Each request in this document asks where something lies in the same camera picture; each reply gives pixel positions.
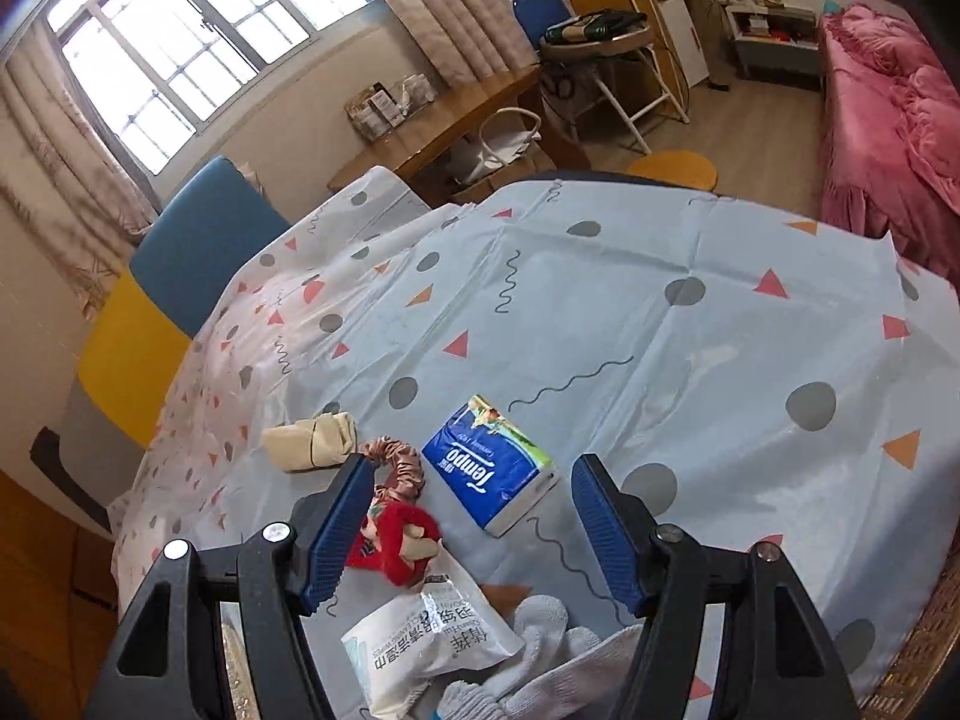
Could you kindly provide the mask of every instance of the silver bolt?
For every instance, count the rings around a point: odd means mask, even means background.
[[[760,556],[760,560],[766,560],[766,562],[776,562],[779,560],[779,556],[782,552],[779,550],[779,546],[771,543],[771,541],[760,541],[757,544],[757,555]]]
[[[272,522],[263,529],[263,538],[267,541],[283,541],[290,536],[290,526],[286,522]]]
[[[656,527],[656,537],[668,544],[676,544],[683,540],[683,529],[677,525],[671,525],[669,522]]]
[[[163,547],[163,555],[170,560],[179,560],[190,551],[190,545],[182,538],[175,538]]]

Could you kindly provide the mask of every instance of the wicker basket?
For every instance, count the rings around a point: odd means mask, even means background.
[[[863,704],[864,720],[905,720],[960,638],[960,529],[933,594],[877,690]]]

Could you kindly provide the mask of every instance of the white wet wipes package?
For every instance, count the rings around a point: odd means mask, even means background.
[[[442,542],[423,584],[368,614],[341,641],[381,720],[404,717],[431,678],[489,668],[523,646]]]

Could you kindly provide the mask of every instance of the blue tissue pack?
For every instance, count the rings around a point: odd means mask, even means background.
[[[553,461],[480,395],[424,447],[476,523],[503,536],[557,483]]]

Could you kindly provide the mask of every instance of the curtain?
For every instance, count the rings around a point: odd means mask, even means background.
[[[451,86],[536,63],[510,0],[385,1]]]
[[[71,93],[37,19],[0,68],[0,197],[92,317],[157,218]]]

